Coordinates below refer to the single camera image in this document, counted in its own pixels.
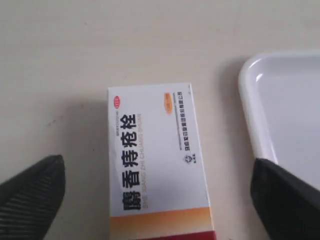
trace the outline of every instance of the red label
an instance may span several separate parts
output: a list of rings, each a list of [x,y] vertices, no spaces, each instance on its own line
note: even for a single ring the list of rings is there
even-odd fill
[[[113,99],[113,105],[116,109],[118,109],[120,107],[120,97],[115,96]]]

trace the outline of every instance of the orange stripe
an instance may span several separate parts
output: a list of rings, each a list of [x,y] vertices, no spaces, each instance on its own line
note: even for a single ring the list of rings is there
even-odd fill
[[[110,240],[157,238],[212,230],[209,207],[110,218]]]

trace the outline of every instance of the black plastic part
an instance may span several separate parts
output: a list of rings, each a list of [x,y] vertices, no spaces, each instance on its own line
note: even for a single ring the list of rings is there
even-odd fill
[[[267,159],[256,159],[253,205],[272,240],[320,240],[320,192]]]
[[[42,240],[65,195],[62,156],[49,156],[0,185],[0,240]]]

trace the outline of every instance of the orange label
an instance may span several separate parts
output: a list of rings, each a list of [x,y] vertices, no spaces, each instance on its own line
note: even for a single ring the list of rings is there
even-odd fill
[[[172,113],[173,103],[171,99],[171,94],[169,92],[166,92],[164,94],[164,109],[167,114],[170,115]]]

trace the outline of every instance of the white surface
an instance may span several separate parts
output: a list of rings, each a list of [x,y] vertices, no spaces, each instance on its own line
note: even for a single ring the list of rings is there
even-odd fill
[[[66,196],[46,240],[105,239],[106,89],[191,82],[219,240],[263,240],[238,93],[248,57],[320,46],[318,0],[1,0],[0,181],[48,154]]]
[[[273,53],[250,59],[240,93],[253,151],[320,189],[320,53]]]
[[[187,127],[189,150],[185,150],[178,92],[182,93],[182,109],[185,114],[184,123]],[[165,109],[165,93],[170,93],[171,96],[171,114],[168,114]],[[114,107],[116,96],[120,98],[119,108]],[[108,89],[108,101],[110,216],[209,207],[191,85],[178,83],[111,87]],[[175,106],[178,114],[179,135]],[[122,123],[118,119],[119,134],[117,136],[116,112],[119,119],[124,114],[135,114],[136,127],[122,129],[119,127]],[[124,148],[121,141],[122,133],[133,131],[136,133],[137,146]],[[129,150],[138,152],[137,166],[123,166],[122,151]],[[192,157],[193,154],[196,157],[196,163],[186,163],[185,157]],[[140,185],[126,189],[123,187],[122,173],[130,170],[139,172]],[[145,174],[147,191],[143,191],[142,172]],[[123,192],[129,191],[138,191],[141,194],[140,210],[124,210]],[[143,207],[143,199],[146,198],[147,207]]]

